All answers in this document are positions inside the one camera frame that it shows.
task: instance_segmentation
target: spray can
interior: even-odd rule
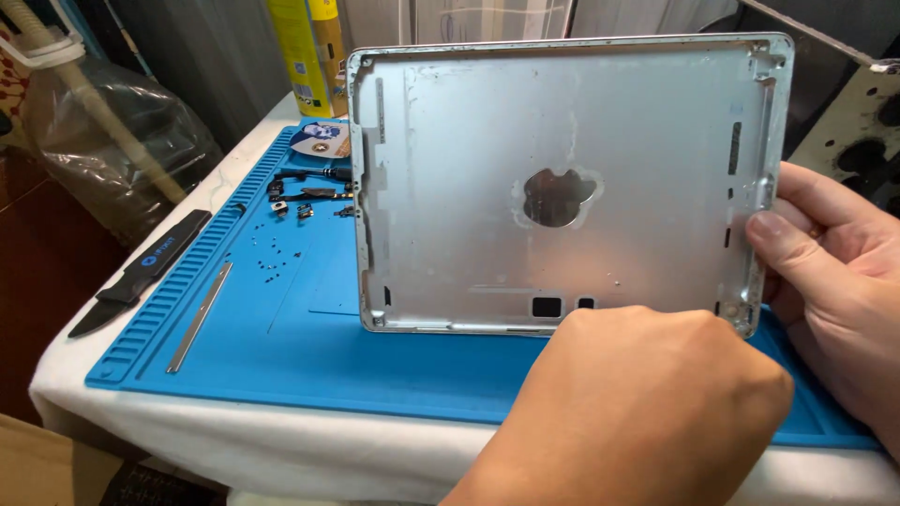
[[[307,116],[347,113],[338,0],[266,0],[294,98]]]

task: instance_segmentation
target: black pry tool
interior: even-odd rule
[[[143,255],[125,267],[115,285],[97,293],[97,303],[68,336],[80,338],[134,307],[144,290],[166,273],[211,217],[209,211],[194,209],[169,229]]]

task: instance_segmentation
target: blue silicone repair mat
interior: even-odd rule
[[[302,124],[316,121],[306,119]],[[282,131],[85,379],[110,390],[235,402],[500,423],[544,347],[536,337],[370,333],[359,322],[354,218],[349,201],[296,203],[279,219],[266,184],[283,169],[330,167],[289,148]],[[284,194],[335,186],[284,180]],[[241,206],[246,207],[242,214]],[[169,360],[219,266],[233,263],[181,370]],[[765,312],[753,346],[796,381],[793,409],[774,442],[877,448],[793,354]]]

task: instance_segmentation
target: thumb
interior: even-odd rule
[[[771,211],[757,212],[747,221],[747,240],[756,254],[791,283],[807,301],[846,289],[853,273],[813,238]]]

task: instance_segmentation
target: plastic bottle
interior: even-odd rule
[[[23,0],[0,0],[22,32],[13,58],[33,69],[22,123],[48,171],[116,238],[139,245],[221,161],[190,108],[158,83],[85,56],[57,0],[68,36],[44,26]]]

